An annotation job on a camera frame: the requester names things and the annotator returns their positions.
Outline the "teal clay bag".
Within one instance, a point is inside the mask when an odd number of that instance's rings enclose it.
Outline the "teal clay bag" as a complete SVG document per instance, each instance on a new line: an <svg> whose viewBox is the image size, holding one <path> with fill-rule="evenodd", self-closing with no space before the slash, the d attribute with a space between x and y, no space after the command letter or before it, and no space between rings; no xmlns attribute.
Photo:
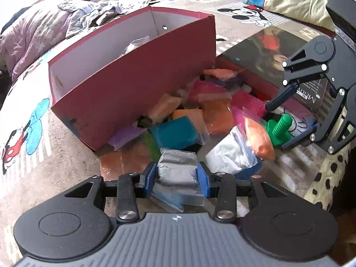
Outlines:
<svg viewBox="0 0 356 267"><path fill-rule="evenodd" d="M198 132L187 116L160 123L150 132L158 148L182 150L198 143Z"/></svg>

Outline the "brown clay bag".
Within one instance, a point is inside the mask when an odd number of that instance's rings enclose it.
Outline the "brown clay bag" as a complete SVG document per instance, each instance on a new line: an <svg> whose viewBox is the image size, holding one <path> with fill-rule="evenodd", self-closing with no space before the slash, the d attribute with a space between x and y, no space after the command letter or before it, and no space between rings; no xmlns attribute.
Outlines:
<svg viewBox="0 0 356 267"><path fill-rule="evenodd" d="M101 176L105 181L117 180L120 175L142 173L151 162L150 151L142 143L126 145L99 158Z"/></svg>

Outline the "dark orange clay bag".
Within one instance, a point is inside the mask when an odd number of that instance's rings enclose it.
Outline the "dark orange clay bag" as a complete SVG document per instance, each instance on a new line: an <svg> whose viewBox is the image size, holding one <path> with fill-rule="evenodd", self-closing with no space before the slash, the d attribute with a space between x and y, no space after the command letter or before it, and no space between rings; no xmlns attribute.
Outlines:
<svg viewBox="0 0 356 267"><path fill-rule="evenodd" d="M227 134L235 126L230 99L205 100L201 105L209 134Z"/></svg>

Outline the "blue clay bag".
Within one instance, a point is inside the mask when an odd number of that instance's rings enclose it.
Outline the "blue clay bag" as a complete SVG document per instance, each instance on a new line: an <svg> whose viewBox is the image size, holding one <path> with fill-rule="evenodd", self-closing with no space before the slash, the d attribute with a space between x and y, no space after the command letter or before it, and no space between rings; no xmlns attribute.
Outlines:
<svg viewBox="0 0 356 267"><path fill-rule="evenodd" d="M185 206L203 207L205 197L198 187L175 187L155 183L150 199L170 213L183 213Z"/></svg>

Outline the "magenta clay bag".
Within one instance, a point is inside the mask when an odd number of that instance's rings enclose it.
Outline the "magenta clay bag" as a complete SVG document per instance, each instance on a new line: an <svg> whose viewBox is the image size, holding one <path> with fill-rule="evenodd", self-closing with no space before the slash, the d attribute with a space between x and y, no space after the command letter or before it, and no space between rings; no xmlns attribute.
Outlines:
<svg viewBox="0 0 356 267"><path fill-rule="evenodd" d="M232 95L225 88L217 86L208 81L196 80L192 85L189 100L194 103L201 103L207 100L231 99Z"/></svg>

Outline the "dark portrait box lid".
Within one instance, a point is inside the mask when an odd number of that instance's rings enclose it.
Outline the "dark portrait box lid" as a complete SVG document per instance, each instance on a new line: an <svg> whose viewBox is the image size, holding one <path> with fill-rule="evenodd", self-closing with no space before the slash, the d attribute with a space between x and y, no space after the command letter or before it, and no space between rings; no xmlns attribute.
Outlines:
<svg viewBox="0 0 356 267"><path fill-rule="evenodd" d="M259 99L270 100L282 86L282 62L319 35L309 28L297 32L269 26L220 54L216 66L237 71ZM321 123L332 103L328 91L326 79L304 83L282 106L305 122L315 118Z"/></svg>

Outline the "Mickey Mouse bed cover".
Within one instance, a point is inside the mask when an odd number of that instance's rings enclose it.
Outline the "Mickey Mouse bed cover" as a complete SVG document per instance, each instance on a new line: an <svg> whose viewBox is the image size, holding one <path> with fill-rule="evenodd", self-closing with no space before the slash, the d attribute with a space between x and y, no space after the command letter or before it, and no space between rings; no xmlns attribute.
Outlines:
<svg viewBox="0 0 356 267"><path fill-rule="evenodd" d="M215 15L218 46L228 49L262 28L233 22L218 14L217 6L239 0L160 0L160 7L181 8ZM91 175L99 174L99 158L113 150L105 145L97 152L83 144L51 110L48 61L66 47L94 31L88 28L63 40L35 60L15 81L1 108L1 266L12 266L22 257L14 241L16 219L39 203ZM145 131L126 145L142 142L151 160L160 155L151 134ZM297 147L272 163L270 173L283 186L304 196L318 168L324 171L331 156L316 146Z"/></svg>

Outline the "red cardboard shoe box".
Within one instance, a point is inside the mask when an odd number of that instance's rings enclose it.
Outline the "red cardboard shoe box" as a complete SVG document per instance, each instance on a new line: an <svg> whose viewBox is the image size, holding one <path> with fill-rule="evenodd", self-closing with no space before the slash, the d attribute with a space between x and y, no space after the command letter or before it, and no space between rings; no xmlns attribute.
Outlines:
<svg viewBox="0 0 356 267"><path fill-rule="evenodd" d="M212 14L146 7L113 20L49 61L54 114L98 150L116 132L211 68Z"/></svg>

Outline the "lilac quilt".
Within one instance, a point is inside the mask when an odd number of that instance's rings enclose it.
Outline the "lilac quilt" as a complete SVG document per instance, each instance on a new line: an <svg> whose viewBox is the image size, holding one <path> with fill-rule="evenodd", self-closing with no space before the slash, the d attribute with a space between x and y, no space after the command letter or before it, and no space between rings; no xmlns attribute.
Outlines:
<svg viewBox="0 0 356 267"><path fill-rule="evenodd" d="M31 6L1 34L1 57L12 81L61 41L88 27L95 3L44 0Z"/></svg>

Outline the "grey clay bag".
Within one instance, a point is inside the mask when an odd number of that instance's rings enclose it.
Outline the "grey clay bag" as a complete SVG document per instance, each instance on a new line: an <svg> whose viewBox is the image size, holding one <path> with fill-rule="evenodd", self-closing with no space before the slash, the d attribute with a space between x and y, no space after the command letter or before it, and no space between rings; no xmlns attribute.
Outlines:
<svg viewBox="0 0 356 267"><path fill-rule="evenodd" d="M161 148L157 164L158 182L166 186L195 186L197 165L195 152Z"/></svg>

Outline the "purple clay bag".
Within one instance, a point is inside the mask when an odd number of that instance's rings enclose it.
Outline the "purple clay bag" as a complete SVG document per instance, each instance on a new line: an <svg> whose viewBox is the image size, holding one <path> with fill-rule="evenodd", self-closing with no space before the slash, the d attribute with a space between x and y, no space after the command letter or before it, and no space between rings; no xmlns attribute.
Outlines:
<svg viewBox="0 0 356 267"><path fill-rule="evenodd" d="M125 144L129 143L133 139L139 137L146 131L145 128L135 127L133 125L128 125L124 128L119 129L116 134L110 138L108 144L111 145L114 150L122 148Z"/></svg>

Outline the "crumpled blue grey clothes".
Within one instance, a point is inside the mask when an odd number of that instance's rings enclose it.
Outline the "crumpled blue grey clothes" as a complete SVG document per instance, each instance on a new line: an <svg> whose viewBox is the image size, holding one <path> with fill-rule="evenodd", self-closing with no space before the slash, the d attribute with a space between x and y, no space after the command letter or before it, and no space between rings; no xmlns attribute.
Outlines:
<svg viewBox="0 0 356 267"><path fill-rule="evenodd" d="M93 26L102 26L118 16L145 8L149 2L150 0L67 0L58 8L71 14L66 37L72 37Z"/></svg>

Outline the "white clay bag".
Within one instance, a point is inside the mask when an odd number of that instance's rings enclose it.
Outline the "white clay bag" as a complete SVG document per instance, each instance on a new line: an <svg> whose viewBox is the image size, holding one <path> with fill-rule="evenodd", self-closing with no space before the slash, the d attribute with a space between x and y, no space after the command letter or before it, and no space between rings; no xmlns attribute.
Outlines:
<svg viewBox="0 0 356 267"><path fill-rule="evenodd" d="M234 126L206 155L206 165L211 172L237 175L258 164L255 153L247 146L246 136Z"/></svg>

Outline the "green plastic screw toy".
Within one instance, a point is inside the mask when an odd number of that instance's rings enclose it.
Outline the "green plastic screw toy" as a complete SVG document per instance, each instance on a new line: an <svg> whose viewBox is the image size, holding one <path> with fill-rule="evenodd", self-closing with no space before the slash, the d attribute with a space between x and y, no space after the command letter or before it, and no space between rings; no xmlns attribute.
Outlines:
<svg viewBox="0 0 356 267"><path fill-rule="evenodd" d="M277 122L273 119L267 122L266 130L273 146L281 146L292 140L293 137L288 132L292 123L293 118L290 115L282 115Z"/></svg>

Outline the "tan clay bag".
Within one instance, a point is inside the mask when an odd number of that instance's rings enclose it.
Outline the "tan clay bag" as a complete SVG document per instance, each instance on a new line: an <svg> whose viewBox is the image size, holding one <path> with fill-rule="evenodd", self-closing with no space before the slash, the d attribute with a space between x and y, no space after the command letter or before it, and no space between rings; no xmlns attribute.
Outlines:
<svg viewBox="0 0 356 267"><path fill-rule="evenodd" d="M152 120L152 123L161 123L181 104L181 97L173 97L169 94L164 94L158 102L147 112L147 117Z"/></svg>

